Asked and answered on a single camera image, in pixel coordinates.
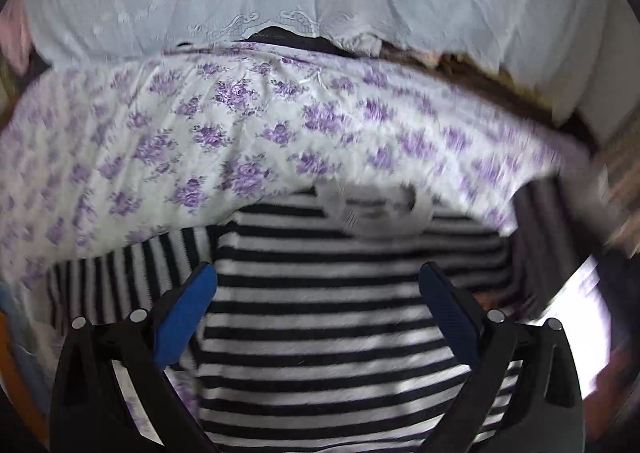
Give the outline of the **pink floral pillow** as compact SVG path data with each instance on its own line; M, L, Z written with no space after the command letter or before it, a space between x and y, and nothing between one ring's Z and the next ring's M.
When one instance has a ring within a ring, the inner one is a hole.
M32 34L29 31L24 0L7 0L0 17L1 52L17 76L29 68Z

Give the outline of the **brown blanket under cover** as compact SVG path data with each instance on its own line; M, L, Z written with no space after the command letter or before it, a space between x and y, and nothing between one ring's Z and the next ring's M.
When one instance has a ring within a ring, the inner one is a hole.
M382 45L380 58L437 77L518 117L547 127L554 125L551 103L535 88L515 83L505 69L486 72L466 54L401 50L389 43Z

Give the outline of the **purple floral bed sheet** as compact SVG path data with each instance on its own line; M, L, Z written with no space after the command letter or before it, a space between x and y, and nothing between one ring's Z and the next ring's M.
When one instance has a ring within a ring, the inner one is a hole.
M59 262L319 186L439 202L512 251L513 194L587 162L570 137L393 63L242 43L69 66L2 130L1 277L52 377Z

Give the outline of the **black white striped sweater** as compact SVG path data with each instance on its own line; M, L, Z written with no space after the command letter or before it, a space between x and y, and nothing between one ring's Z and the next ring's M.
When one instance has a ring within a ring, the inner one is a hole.
M202 261L218 287L178 369L221 452L411 452L468 377L423 303L422 265L507 291L509 240L430 201L315 187L109 253L59 262L49 319L113 323Z

